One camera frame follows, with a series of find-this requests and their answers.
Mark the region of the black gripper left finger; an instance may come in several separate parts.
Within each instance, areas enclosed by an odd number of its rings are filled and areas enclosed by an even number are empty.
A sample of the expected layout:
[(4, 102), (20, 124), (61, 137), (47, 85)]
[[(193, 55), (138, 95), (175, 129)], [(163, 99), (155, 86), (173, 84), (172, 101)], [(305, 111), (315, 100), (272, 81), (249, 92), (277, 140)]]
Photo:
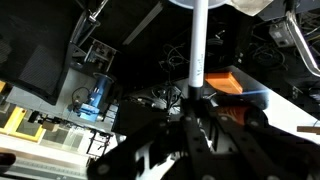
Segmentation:
[(195, 102), (183, 100), (181, 105), (183, 112), (181, 123), (186, 137), (193, 177), (195, 180), (217, 180), (207, 141), (197, 123)]

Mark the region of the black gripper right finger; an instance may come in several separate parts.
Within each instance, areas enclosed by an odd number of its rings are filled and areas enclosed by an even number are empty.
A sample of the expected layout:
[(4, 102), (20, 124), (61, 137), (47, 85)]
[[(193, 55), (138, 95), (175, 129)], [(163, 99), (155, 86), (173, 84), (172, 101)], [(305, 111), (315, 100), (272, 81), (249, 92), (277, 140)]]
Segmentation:
[(245, 125), (245, 113), (250, 109), (236, 107), (240, 115), (231, 110), (213, 107), (207, 100), (201, 100), (197, 109), (208, 138), (213, 139), (210, 161), (217, 170), (216, 180), (283, 180), (284, 173)]

